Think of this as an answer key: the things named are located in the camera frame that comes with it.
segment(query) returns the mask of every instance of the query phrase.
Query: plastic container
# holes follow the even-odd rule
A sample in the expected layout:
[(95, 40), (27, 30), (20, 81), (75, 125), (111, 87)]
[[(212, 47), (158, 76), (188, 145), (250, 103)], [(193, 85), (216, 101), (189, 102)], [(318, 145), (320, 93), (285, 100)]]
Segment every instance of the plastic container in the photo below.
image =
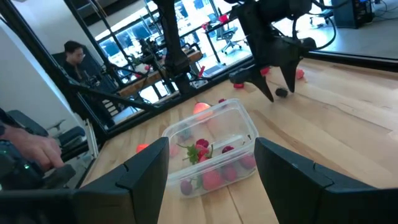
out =
[[(168, 127), (162, 136), (169, 137), (170, 160), (167, 188), (181, 197), (196, 197), (249, 177), (256, 171), (253, 156), (258, 137), (248, 112), (238, 99), (226, 100)], [(186, 159), (192, 146), (206, 139), (213, 157), (192, 164)], [(222, 153), (225, 146), (234, 147)]]

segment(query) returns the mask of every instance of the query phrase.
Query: wooden table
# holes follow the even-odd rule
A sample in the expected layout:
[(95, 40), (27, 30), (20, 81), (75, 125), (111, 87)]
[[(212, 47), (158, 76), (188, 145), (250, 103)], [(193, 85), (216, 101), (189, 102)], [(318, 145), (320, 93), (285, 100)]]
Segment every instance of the wooden table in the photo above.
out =
[[(398, 187), (398, 80), (395, 73), (304, 60), (296, 93), (271, 103), (254, 86), (230, 82), (178, 105), (108, 141), (84, 184), (97, 179), (192, 114), (198, 101), (240, 98), (260, 136), (338, 172), (379, 188)], [(278, 68), (270, 89), (285, 86)], [(277, 223), (258, 173), (202, 197), (175, 198), (166, 190), (159, 223)]]
[[(187, 55), (190, 63), (195, 63), (199, 61), (202, 58), (202, 53), (199, 50), (196, 50), (190, 54)], [(162, 76), (160, 76), (160, 73), (158, 71), (154, 71), (150, 74), (148, 74), (148, 78), (144, 78), (142, 80), (139, 80), (129, 86), (126, 86), (122, 90), (119, 91), (119, 94), (123, 97), (131, 96), (136, 94), (139, 90), (142, 89), (142, 84), (145, 83), (146, 86), (153, 85), (159, 81), (162, 80)]]

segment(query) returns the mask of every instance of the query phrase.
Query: raspberry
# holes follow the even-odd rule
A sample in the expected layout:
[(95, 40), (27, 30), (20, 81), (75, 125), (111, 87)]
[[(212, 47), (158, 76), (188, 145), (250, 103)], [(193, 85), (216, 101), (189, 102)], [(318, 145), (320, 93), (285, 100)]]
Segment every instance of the raspberry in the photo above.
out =
[(205, 190), (214, 190), (223, 185), (223, 179), (217, 170), (211, 170), (203, 174), (203, 188)]
[(229, 152), (229, 151), (231, 151), (232, 149), (234, 149), (234, 147), (232, 147), (232, 146), (225, 146), (224, 149), (222, 150), (222, 153)]
[(238, 174), (236, 173), (236, 170), (235, 170), (234, 166), (227, 165), (227, 166), (223, 167), (223, 178), (224, 178), (224, 180), (232, 182), (232, 181), (236, 180), (237, 176), (238, 176)]
[(197, 145), (202, 145), (203, 147), (209, 147), (209, 142), (206, 139), (199, 139), (197, 140)]
[(246, 155), (239, 160), (241, 166), (247, 170), (253, 169), (256, 166), (256, 160), (252, 155)]
[(180, 188), (181, 188), (181, 193), (183, 193), (184, 195), (190, 195), (193, 189), (191, 182), (187, 180), (183, 180), (181, 182)]

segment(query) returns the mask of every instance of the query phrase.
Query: black robotic arm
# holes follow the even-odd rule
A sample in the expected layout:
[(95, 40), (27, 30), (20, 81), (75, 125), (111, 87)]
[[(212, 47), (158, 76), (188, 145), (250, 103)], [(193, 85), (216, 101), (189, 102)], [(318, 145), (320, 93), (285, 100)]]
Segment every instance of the black robotic arm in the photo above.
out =
[[(274, 101), (271, 91), (260, 74), (265, 66), (280, 67), (286, 84), (291, 92), (295, 90), (295, 71), (302, 55), (310, 50), (318, 50), (331, 44), (335, 36), (322, 47), (308, 37), (297, 38), (295, 25), (297, 19), (309, 13), (312, 3), (321, 5), (316, 0), (225, 0), (228, 3), (239, 3), (233, 6), (230, 19), (237, 17), (248, 40), (255, 64), (230, 74), (233, 83), (251, 82), (255, 84), (268, 99)], [(175, 18), (174, 0), (154, 0), (161, 16), (161, 24), (167, 46), (165, 65), (174, 75), (174, 80), (181, 93), (190, 91), (189, 60), (180, 48), (177, 21)], [(293, 20), (292, 37), (288, 37), (273, 27), (272, 23), (283, 18)]]

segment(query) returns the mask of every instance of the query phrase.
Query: black metal frame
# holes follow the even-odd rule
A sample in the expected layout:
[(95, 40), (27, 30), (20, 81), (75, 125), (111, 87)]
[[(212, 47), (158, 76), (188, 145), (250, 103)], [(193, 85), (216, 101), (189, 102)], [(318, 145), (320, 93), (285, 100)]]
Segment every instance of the black metal frame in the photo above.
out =
[[(108, 59), (103, 54), (102, 50), (99, 48), (98, 43), (95, 41), (91, 33), (88, 31), (87, 26), (85, 25), (83, 19), (77, 15), (76, 10), (71, 10), (73, 15), (76, 17), (76, 20), (81, 25), (82, 29), (85, 31), (86, 35), (90, 39), (91, 43), (94, 45), (95, 49), (104, 57), (104, 61), (107, 62)], [(93, 123), (93, 127), (96, 133), (96, 137), (99, 142), (105, 142), (110, 138), (117, 136), (118, 134), (131, 129), (132, 127), (147, 121), (148, 119), (157, 116), (158, 114), (163, 113), (164, 111), (190, 99), (191, 97), (206, 91), (215, 85), (221, 83), (228, 79), (228, 75), (230, 72), (235, 71), (242, 67), (248, 67), (253, 64), (253, 60), (251, 57), (246, 58), (241, 63), (227, 67), (224, 71), (222, 71), (218, 76), (212, 78), (209, 84), (191, 91), (188, 94), (176, 96), (175, 98), (157, 106), (148, 105), (145, 103), (138, 103), (135, 101), (130, 101), (119, 96), (111, 95), (109, 93), (103, 93), (96, 90), (91, 90), (89, 88), (85, 88), (80, 85), (74, 85), (69, 82), (66, 82), (67, 74), (63, 70), (62, 67), (58, 65), (58, 63), (54, 60), (54, 58), (47, 52), (46, 48), (42, 45), (40, 40), (34, 34), (33, 30), (29, 27), (28, 23), (21, 16), (19, 11), (14, 7), (11, 0), (0, 0), (0, 14), (5, 18), (8, 25), (14, 32), (21, 38), (26, 47), (30, 50), (33, 56), (37, 59), (37, 61), (41, 64), (50, 78), (54, 81), (54, 83), (59, 87), (61, 92), (65, 95), (65, 98), (68, 100), (72, 110), (78, 113), (83, 119), (89, 119)], [(348, 55), (343, 54), (325, 54), (324, 52), (310, 52), (306, 55), (308, 58), (327, 60), (336, 63), (344, 63), (349, 65), (367, 67), (367, 68), (375, 68), (379, 70), (388, 70), (392, 72), (397, 71), (396, 63), (394, 62), (383, 62), (380, 60), (375, 60), (372, 57), (347, 57)], [(96, 117), (94, 111), (88, 106), (87, 102), (84, 100), (82, 94), (87, 94), (91, 96), (97, 96), (100, 98), (112, 100), (115, 102), (123, 103), (125, 105), (130, 105), (136, 108), (144, 109), (144, 113), (139, 116), (135, 116), (130, 118), (118, 125), (115, 125), (108, 130), (105, 130), (98, 118)], [(75, 151), (68, 152), (68, 158), (71, 156), (79, 155), (82, 152), (85, 152), (85, 147), (79, 147)]]

